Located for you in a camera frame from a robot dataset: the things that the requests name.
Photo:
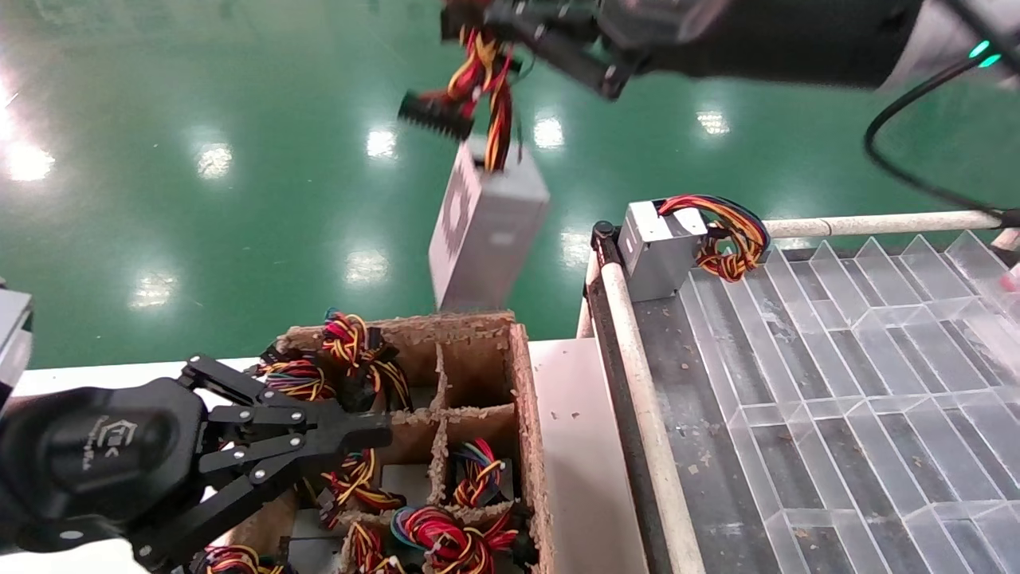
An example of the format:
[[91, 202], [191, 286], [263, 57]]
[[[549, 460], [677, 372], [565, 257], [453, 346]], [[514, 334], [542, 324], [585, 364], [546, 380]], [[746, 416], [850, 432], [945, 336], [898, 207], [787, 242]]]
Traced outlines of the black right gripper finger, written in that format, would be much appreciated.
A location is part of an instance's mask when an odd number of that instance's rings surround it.
[[551, 27], [576, 15], [576, 6], [553, 1], [445, 1], [440, 36], [459, 37], [462, 30], [494, 27]]

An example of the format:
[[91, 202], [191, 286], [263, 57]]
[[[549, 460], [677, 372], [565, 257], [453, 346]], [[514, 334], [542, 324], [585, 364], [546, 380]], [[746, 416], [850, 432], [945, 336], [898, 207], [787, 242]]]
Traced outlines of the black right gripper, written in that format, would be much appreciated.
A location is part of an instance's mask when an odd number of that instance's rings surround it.
[[[738, 77], [876, 88], [913, 33], [919, 1], [638, 1], [653, 67]], [[590, 12], [511, 12], [508, 33], [551, 68], [616, 100], [635, 64], [596, 50]]]

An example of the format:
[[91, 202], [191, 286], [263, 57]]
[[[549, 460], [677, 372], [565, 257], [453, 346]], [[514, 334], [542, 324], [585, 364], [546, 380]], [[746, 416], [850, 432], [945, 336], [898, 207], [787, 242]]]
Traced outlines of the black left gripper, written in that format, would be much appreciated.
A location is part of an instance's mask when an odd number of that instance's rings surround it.
[[[392, 443], [389, 415], [298, 400], [210, 356], [191, 357], [178, 382], [230, 406], [208, 414], [199, 395], [168, 378], [12, 399], [2, 414], [2, 551], [58, 552], [132, 535], [146, 570], [186, 569], [306, 474], [339, 465], [350, 450]], [[206, 417], [219, 438], [292, 435], [269, 441], [283, 453], [189, 509], [204, 493], [194, 453]]]

